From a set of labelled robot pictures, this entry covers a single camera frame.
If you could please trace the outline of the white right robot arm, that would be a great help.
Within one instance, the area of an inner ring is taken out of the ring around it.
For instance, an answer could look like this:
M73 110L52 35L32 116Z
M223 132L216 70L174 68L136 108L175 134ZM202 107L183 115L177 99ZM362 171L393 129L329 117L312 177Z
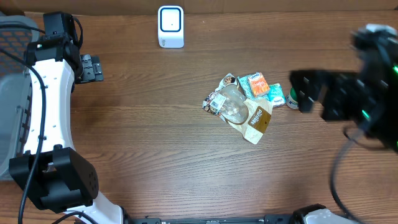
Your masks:
M290 73L300 112L310 112L318 101L323 106L323 120L352 120L358 127L335 157L329 177L333 200L344 214L336 215L315 204L294 211L291 223L360 223L337 194L339 163L363 136L378 139L383 149L397 150L397 31L387 25L367 24L353 33L352 45L363 61L358 72L309 69Z

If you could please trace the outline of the orange tissue pack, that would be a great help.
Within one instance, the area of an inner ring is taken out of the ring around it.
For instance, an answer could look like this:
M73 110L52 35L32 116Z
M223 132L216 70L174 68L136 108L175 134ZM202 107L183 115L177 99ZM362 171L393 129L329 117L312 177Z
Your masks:
M270 87L261 72L248 76L248 82L254 97L260 97L268 94Z

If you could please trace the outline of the white barcode scanner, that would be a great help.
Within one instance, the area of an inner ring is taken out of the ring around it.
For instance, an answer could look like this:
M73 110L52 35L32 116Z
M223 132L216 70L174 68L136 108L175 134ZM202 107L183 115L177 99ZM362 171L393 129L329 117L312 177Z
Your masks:
M159 45L166 49L181 49L184 41L184 11L180 6L161 6L157 14Z

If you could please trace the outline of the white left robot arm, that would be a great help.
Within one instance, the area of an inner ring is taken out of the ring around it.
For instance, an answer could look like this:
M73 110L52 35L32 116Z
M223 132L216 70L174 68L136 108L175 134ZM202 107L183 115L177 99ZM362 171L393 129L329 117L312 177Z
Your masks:
M22 189L22 202L51 210L62 220L83 223L130 223L125 209L100 192L94 166L76 152L70 104L76 84L100 82L98 57L82 55L83 28L71 14L43 16L40 38L21 59L32 84L30 126L23 154L10 159L9 173Z

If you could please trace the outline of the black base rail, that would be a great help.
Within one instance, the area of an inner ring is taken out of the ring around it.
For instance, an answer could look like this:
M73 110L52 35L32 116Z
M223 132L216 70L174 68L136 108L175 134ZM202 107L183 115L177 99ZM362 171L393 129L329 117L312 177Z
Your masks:
M128 224L299 224L299 223L353 223L343 218L342 221L332 219L331 215L320 218L304 219L294 218L293 215L265 215L263 217L238 217L238 218L130 218L124 223Z

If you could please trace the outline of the small teal tissue pack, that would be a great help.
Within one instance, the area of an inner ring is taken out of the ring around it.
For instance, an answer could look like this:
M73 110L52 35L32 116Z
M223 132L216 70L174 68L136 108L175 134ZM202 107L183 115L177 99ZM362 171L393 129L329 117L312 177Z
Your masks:
M275 83L269 86L270 90L267 94L269 101L273 107L280 107L285 104L285 96L282 91L280 83Z

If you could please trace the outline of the clear snack pouch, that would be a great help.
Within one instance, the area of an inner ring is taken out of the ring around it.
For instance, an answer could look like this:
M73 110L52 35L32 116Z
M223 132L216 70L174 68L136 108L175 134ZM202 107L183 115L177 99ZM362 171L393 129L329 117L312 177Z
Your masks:
M246 97L239 90L238 79L229 73L203 100L202 109L228 123L245 140L257 144L270 123L273 105L267 99Z

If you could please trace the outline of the grey plastic mesh basket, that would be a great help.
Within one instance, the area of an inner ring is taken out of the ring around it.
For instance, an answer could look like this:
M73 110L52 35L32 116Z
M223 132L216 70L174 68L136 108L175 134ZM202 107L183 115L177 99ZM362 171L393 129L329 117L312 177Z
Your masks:
M30 42L40 33L21 28L1 29L1 49L24 58ZM30 128L32 83L27 68L1 54L1 181L11 181L9 160L23 155Z

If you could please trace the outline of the green lid jar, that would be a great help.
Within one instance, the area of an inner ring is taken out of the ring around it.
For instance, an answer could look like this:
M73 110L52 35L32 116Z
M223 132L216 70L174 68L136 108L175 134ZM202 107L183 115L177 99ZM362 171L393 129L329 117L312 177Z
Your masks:
M286 100L286 105L292 108L293 110L297 110L299 108L297 95L293 87L290 89L289 94L285 97L285 100Z

